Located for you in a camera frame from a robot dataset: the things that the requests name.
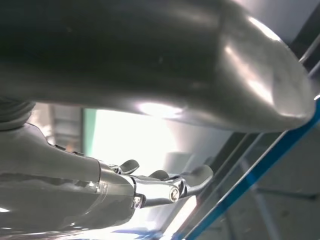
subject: silver pipe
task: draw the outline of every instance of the silver pipe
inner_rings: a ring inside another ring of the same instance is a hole
[[[320,33],[299,60],[303,64],[312,54],[318,45],[320,44]]]
[[[311,69],[311,71],[309,72],[308,77],[309,77],[310,79],[312,78],[315,74],[317,73],[318,70],[319,70],[320,68],[320,60],[315,64],[315,66],[314,66],[312,69]]]

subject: blue metal beam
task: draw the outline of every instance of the blue metal beam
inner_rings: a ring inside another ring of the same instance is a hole
[[[203,231],[211,225],[213,222],[226,212],[228,208],[236,202],[251,186],[256,183],[267,170],[273,166],[280,158],[297,143],[303,136],[311,130],[320,119],[320,100],[316,101],[315,113],[309,123],[294,130],[282,133],[277,143],[270,147],[266,154],[261,156],[251,169],[242,176],[238,182],[221,198],[217,204],[208,212],[198,224],[195,226],[186,240],[194,240]]]

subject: metal surface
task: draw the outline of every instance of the metal surface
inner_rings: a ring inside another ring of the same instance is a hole
[[[319,119],[320,101],[317,101],[316,111],[312,120],[300,128],[284,132],[280,135],[274,144],[271,145],[239,181],[221,198],[217,205],[212,208],[211,211],[208,212],[205,218],[187,234],[186,239],[193,240],[199,236],[202,232],[237,201],[245,191],[256,183],[259,178],[295,145],[303,136],[311,130],[317,124]]]
[[[13,0],[0,16],[2,96],[242,132],[297,128],[315,109],[288,47],[229,1]]]
[[[135,197],[133,202],[135,208],[146,208],[176,203],[181,198],[195,195],[205,188],[214,173],[209,166],[203,165],[192,172],[166,179],[125,174],[121,176],[128,181],[131,179],[134,183]]]
[[[0,131],[0,146],[0,229],[6,229],[0,236],[67,235],[121,225],[134,214],[130,182],[96,159],[48,144],[35,126]]]

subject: metal pipe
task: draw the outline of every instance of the metal pipe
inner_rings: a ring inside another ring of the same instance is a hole
[[[0,16],[0,96],[237,132],[315,111],[292,52],[231,1],[11,0]]]
[[[311,43],[311,45],[309,46],[303,55],[302,55],[299,62],[301,64],[306,62],[318,47],[318,44],[320,44],[320,33],[312,43]]]
[[[304,126],[281,134],[273,144],[268,148],[265,153],[244,174],[236,184],[232,186],[229,191],[226,193],[217,204],[214,206],[210,212],[195,226],[185,238],[186,240],[194,240],[199,236],[202,232],[205,231],[206,228],[211,225],[214,221],[217,220],[218,217],[223,214],[228,208],[242,196],[251,186],[256,183],[273,164],[278,161],[302,137],[308,133],[313,126],[317,124],[319,119],[320,101],[317,101],[315,114],[312,120]]]

